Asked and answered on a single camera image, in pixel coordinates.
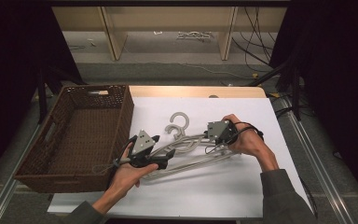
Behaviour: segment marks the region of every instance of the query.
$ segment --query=wicker basket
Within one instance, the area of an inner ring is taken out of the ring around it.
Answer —
[[[63,88],[14,178],[37,192],[105,190],[110,164],[129,139],[133,101],[128,86]]]

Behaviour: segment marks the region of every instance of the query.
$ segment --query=person's left hand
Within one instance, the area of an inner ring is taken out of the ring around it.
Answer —
[[[131,145],[127,146],[122,158],[127,158]],[[157,169],[157,164],[149,164],[142,168],[134,168],[128,163],[120,165],[109,189],[92,206],[101,214],[106,214],[113,205],[127,195],[127,192],[133,186],[139,187],[139,180],[142,176],[148,175]]]

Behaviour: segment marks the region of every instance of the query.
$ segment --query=white table surface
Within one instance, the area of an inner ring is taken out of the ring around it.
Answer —
[[[189,116],[187,135],[203,133],[208,122],[221,120],[231,113],[242,121],[252,123],[264,133],[265,142],[275,152],[280,167],[286,169],[296,192],[309,203],[269,99],[133,97],[133,101],[135,107],[130,136],[138,134],[141,129],[151,136],[160,135],[155,148],[173,141],[173,133],[165,133],[164,129],[175,112],[184,112]],[[183,126],[185,122],[177,117],[174,123]],[[204,147],[197,147],[185,157],[171,159],[169,164],[202,153]],[[151,181],[142,179],[141,187],[131,189],[107,215],[193,219],[262,217],[260,173],[254,157],[235,155],[181,174]],[[82,202],[93,203],[101,195],[101,192],[55,194],[48,212],[70,213]]]

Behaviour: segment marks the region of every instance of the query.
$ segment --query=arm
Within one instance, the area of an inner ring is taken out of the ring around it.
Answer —
[[[123,157],[127,157],[131,144]],[[62,219],[63,223],[100,223],[103,216],[133,187],[140,185],[140,178],[158,169],[157,164],[134,168],[129,164],[120,165],[112,180],[112,185],[93,205],[83,202],[71,214]]]
[[[249,126],[235,115],[227,115],[223,119],[231,120],[239,131]],[[317,223],[310,208],[293,188],[286,171],[279,168],[275,154],[254,130],[241,133],[229,148],[256,157],[260,164],[263,223]]]

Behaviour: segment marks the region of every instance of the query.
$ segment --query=sleeve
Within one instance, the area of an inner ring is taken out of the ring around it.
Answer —
[[[261,174],[263,223],[317,223],[306,202],[293,188],[285,170]]]
[[[103,220],[103,215],[97,212],[91,204],[83,202],[71,214],[62,218],[65,224],[98,224]]]

